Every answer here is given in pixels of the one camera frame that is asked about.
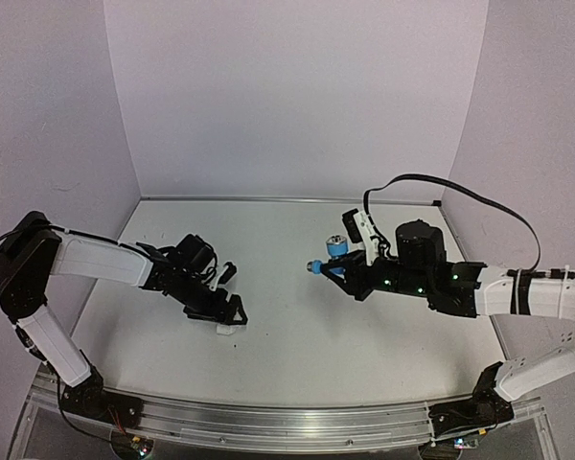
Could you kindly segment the white plastic pipe fitting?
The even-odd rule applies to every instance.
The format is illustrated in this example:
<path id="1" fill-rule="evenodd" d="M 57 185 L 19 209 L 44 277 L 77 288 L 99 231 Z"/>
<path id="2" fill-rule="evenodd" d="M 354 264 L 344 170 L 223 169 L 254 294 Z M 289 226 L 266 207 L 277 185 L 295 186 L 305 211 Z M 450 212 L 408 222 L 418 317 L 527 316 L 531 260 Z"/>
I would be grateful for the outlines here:
<path id="1" fill-rule="evenodd" d="M 217 325 L 216 334 L 221 336 L 230 336 L 238 330 L 238 326 Z"/>

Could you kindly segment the blue water faucet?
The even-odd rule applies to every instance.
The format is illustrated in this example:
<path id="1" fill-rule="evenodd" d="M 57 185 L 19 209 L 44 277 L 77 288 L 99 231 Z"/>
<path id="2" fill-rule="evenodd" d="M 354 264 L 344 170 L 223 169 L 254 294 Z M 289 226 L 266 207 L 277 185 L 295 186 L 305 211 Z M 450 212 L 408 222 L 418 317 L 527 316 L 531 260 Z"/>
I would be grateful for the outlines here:
<path id="1" fill-rule="evenodd" d="M 331 235 L 327 238 L 326 249 L 330 260 L 339 259 L 349 252 L 349 242 L 346 237 L 342 235 Z M 314 260 L 307 263 L 307 271 L 312 274 L 320 274 L 323 262 Z"/>

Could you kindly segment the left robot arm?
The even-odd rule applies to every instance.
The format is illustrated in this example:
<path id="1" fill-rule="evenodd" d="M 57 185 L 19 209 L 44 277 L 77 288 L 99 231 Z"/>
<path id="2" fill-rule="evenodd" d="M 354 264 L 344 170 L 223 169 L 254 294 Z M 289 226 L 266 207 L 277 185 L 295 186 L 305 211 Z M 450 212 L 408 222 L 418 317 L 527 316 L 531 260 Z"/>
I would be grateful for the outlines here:
<path id="1" fill-rule="evenodd" d="M 93 420 L 131 419 L 142 402 L 106 390 L 100 372 L 49 308 L 50 278 L 81 276 L 158 292 L 181 304 L 189 319 L 233 328 L 248 322 L 240 296 L 225 289 L 236 273 L 193 234 L 174 246 L 127 244 L 59 227 L 31 211 L 0 236 L 1 311 L 28 352 L 55 373 L 60 409 Z"/>

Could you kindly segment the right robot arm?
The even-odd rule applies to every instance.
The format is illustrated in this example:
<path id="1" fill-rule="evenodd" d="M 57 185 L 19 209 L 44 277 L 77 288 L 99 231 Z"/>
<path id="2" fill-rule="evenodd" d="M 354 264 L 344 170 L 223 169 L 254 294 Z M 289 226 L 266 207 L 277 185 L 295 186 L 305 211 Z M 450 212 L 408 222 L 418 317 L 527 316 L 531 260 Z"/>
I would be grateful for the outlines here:
<path id="1" fill-rule="evenodd" d="M 323 275 L 357 301 L 382 291 L 424 298 L 445 315 L 474 319 L 515 315 L 547 317 L 575 323 L 575 269 L 502 269 L 484 263 L 447 259 L 440 228 L 417 219 L 395 232 L 397 255 L 385 255 L 385 244 L 373 234 L 363 214 L 349 224 L 359 244 L 350 250 L 346 238 L 332 236 L 329 260 L 311 261 L 309 272 Z M 575 339 L 536 358 L 496 362 L 480 374 L 471 395 L 436 403 L 428 410 L 437 435 L 461 429 L 495 427 L 514 417 L 514 401 L 549 383 L 575 374 Z"/>

